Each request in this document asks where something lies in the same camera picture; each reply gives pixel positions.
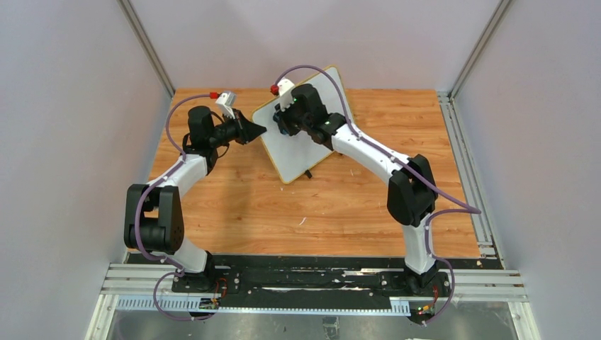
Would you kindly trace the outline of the blue black whiteboard eraser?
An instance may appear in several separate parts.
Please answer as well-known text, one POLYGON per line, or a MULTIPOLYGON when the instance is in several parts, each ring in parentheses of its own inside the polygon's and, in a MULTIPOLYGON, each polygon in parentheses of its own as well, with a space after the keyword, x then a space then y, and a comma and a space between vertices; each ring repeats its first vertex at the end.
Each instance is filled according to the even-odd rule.
POLYGON ((289 132, 288 132, 288 129, 287 129, 287 126, 286 126, 285 122, 282 122, 282 121, 277 122, 277 126, 278 126, 278 129, 279 129, 279 132, 282 135, 289 135, 289 132))

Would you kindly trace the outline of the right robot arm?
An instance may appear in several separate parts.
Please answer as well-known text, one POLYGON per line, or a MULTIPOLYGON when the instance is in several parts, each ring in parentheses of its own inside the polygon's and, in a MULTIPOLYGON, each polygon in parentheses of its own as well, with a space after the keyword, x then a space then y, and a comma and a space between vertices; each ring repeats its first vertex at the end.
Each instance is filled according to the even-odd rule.
POLYGON ((413 294, 421 293, 437 273, 426 219, 438 197, 429 162, 422 155, 407 157, 360 132, 348 113, 328 111, 311 84, 295 85, 284 79, 271 86, 277 98, 273 120, 280 133, 306 132, 311 140, 360 163, 387 185, 387 209, 403 228, 405 268, 402 282, 413 294))

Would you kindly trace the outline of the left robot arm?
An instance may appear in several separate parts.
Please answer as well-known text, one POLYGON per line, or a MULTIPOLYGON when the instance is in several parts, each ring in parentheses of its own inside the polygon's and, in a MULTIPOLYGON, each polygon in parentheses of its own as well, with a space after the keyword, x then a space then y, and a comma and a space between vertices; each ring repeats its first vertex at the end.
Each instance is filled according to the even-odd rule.
POLYGON ((183 153, 159 178, 131 185, 126 194, 124 243, 150 261, 165 261, 176 269, 179 279, 189 277, 202 291, 217 283, 213 256, 185 236, 181 199, 214 169, 218 148, 231 142, 248 144, 266 128, 248 120, 238 109, 232 116, 213 122, 215 113, 207 106, 188 111, 189 131, 182 141, 183 153))

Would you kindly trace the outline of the yellow framed whiteboard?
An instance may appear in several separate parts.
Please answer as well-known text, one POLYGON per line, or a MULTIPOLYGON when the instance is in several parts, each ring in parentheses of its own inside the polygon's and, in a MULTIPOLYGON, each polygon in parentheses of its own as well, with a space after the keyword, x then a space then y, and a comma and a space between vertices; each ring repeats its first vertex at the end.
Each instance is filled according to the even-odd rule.
MULTIPOLYGON (((346 110, 349 118, 354 120, 338 68, 331 65, 324 71, 324 74, 318 72, 310 76, 305 83, 316 88, 330 113, 342 114, 346 110)), ((255 109, 251 121, 266 128, 260 136, 261 141, 280 181, 289 184, 330 156, 332 151, 314 143, 304 131, 294 136, 282 134, 273 120, 277 103, 274 98, 255 109)))

